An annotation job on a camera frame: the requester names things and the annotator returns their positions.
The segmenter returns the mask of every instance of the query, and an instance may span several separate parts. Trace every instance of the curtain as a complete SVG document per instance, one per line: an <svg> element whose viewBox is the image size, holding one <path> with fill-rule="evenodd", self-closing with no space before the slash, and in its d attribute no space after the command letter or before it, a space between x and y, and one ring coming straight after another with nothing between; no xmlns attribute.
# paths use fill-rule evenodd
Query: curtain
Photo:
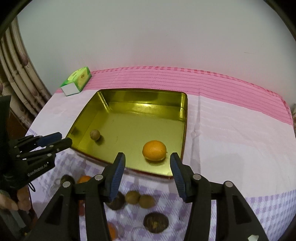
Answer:
<svg viewBox="0 0 296 241"><path fill-rule="evenodd" d="M0 91L11 95L11 111L29 128L51 95L30 62L17 18L1 39L0 63Z"/></svg>

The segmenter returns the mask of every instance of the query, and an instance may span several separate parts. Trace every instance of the gold tray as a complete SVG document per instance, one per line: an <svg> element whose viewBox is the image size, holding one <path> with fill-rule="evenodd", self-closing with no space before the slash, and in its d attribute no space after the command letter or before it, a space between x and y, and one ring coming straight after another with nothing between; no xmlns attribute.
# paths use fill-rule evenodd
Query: gold tray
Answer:
<svg viewBox="0 0 296 241"><path fill-rule="evenodd" d="M183 156L187 123L187 95L152 89L105 89L84 107L67 137L72 148L95 159L113 163L118 152L126 156L126 167L151 175L172 177L170 155ZM93 141L89 133L101 133ZM159 140L167 148L160 163L142 155L146 142Z"/></svg>

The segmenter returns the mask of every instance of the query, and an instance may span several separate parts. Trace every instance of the wall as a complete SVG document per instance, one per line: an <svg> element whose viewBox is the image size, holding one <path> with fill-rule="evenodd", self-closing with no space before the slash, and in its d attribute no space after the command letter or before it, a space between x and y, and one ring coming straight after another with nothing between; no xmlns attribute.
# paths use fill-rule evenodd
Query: wall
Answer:
<svg viewBox="0 0 296 241"><path fill-rule="evenodd" d="M82 66L151 65L230 75L296 102L296 42L261 0L33 0L18 18L51 93Z"/></svg>

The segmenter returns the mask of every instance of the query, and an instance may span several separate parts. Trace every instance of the tissue box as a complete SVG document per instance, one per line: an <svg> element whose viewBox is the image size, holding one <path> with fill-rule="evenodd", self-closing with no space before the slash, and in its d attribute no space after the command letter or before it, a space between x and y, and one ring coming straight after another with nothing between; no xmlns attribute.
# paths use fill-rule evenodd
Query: tissue box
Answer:
<svg viewBox="0 0 296 241"><path fill-rule="evenodd" d="M90 78L91 73L89 68L83 67L74 71L73 74L62 83L61 89L66 96L80 93Z"/></svg>

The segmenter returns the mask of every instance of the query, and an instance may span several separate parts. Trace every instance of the pink checkered trim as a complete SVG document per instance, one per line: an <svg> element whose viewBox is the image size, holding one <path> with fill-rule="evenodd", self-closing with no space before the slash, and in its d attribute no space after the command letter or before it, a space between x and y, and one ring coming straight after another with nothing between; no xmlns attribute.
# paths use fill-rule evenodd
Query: pink checkered trim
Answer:
<svg viewBox="0 0 296 241"><path fill-rule="evenodd" d="M240 79L209 71L159 66L97 70L92 72L92 78L83 90L106 88L182 91L259 111L293 125L290 108L277 93ZM58 89L56 93L62 93L62 90Z"/></svg>

